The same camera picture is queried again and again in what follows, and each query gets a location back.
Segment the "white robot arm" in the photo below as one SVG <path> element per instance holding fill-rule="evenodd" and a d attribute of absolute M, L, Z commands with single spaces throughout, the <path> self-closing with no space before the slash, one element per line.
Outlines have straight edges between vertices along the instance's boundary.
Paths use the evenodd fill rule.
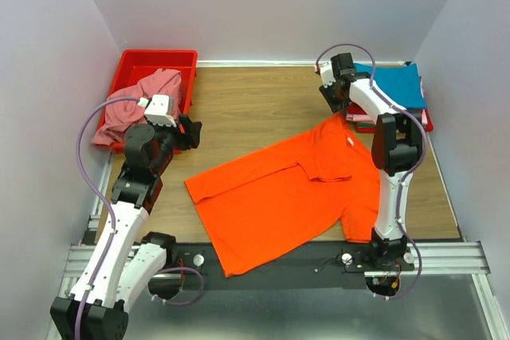
<path fill-rule="evenodd" d="M 75 323 L 83 339 L 122 338 L 128 312 L 141 291 L 154 274 L 176 263 L 175 238 L 149 233 L 127 264 L 132 244 L 163 187 L 161 174 L 174 150 L 196 148 L 200 141 L 202 123 L 192 123 L 187 115 L 174 120 L 172 101 L 169 96 L 155 95 L 139 102 L 146 108 L 149 123 L 133 125 L 126 132 L 126 160 L 112 191 L 115 221 L 108 214 L 94 253 L 69 298 L 55 298 L 50 309 L 62 338 L 80 337 Z"/>
<path fill-rule="evenodd" d="M 341 111 L 353 102 L 376 123 L 371 153 L 379 169 L 381 192 L 371 244 L 377 247 L 378 256 L 402 256 L 406 250 L 402 228 L 406 227 L 407 192 L 412 178 L 412 173 L 407 173 L 421 157 L 421 133 L 406 115 L 398 111 L 405 111 L 404 107 L 394 104 L 393 108 L 386 102 L 390 97 L 374 80 L 371 82 L 368 73 L 355 71 L 350 53 L 333 57 L 331 63 L 320 68 L 320 76 L 323 83 L 320 92 L 333 112 Z M 421 118 L 419 111 L 408 112 Z M 405 136 L 398 138 L 398 131 Z"/>

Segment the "pink cloth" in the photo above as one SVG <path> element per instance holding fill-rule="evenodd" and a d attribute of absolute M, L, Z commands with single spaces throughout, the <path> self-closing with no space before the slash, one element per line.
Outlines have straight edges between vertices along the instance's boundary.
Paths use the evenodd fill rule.
<path fill-rule="evenodd" d="M 122 96 L 152 97 L 155 94 L 169 95 L 174 99 L 171 115 L 179 116 L 181 72 L 174 69 L 158 69 L 153 74 L 144 77 L 137 85 L 119 89 L 112 93 L 108 100 Z M 140 107 L 133 101 L 114 103 L 106 107 L 106 120 L 104 125 L 92 138 L 96 145 L 109 145 L 111 143 L 123 143 L 125 131 L 135 123 L 146 123 L 143 117 L 145 108 Z"/>
<path fill-rule="evenodd" d="M 353 123 L 374 123 L 374 121 L 372 121 L 372 119 L 368 115 L 361 114 L 358 115 L 347 113 L 345 115 L 345 119 Z M 429 123 L 429 120 L 427 119 L 427 114 L 425 113 L 425 111 L 422 111 L 422 124 L 426 125 L 427 123 Z"/>

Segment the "orange polo shirt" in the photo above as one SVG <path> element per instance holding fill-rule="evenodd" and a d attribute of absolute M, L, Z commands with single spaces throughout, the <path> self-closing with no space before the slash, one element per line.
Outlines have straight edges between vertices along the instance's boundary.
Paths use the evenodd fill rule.
<path fill-rule="evenodd" d="M 339 114 L 186 186 L 226 276 L 284 255 L 339 219 L 347 240 L 369 241 L 379 209 L 379 173 Z"/>

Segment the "white enclosure wall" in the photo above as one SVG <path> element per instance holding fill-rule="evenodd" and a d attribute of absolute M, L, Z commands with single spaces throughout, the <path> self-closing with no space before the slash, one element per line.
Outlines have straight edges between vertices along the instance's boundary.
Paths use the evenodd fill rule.
<path fill-rule="evenodd" d="M 41 339 L 91 208 L 75 138 L 104 100 L 119 50 L 93 0 L 0 3 L 0 338 Z M 104 156 L 83 152 L 98 181 Z"/>
<path fill-rule="evenodd" d="M 95 1 L 121 49 L 196 49 L 207 60 L 311 60 L 328 45 L 353 41 L 381 61 L 412 60 L 446 2 Z"/>
<path fill-rule="evenodd" d="M 459 225 L 510 322 L 510 0 L 449 0 L 416 56 Z"/>

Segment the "red tray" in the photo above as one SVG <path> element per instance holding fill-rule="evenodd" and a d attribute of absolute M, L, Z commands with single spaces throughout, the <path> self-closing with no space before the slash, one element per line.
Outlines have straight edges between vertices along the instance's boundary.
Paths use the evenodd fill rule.
<path fill-rule="evenodd" d="M 151 75 L 156 69 L 177 69 L 181 71 L 181 103 L 179 109 L 182 113 L 187 114 L 191 105 L 194 78 L 197 76 L 197 58 L 197 52 L 190 50 L 128 49 L 124 51 L 120 58 L 108 96 L 119 89 L 136 85 L 139 80 Z M 103 125 L 104 111 L 97 129 L 99 130 Z M 97 146 L 104 147 L 114 153 L 124 151 L 123 143 Z"/>

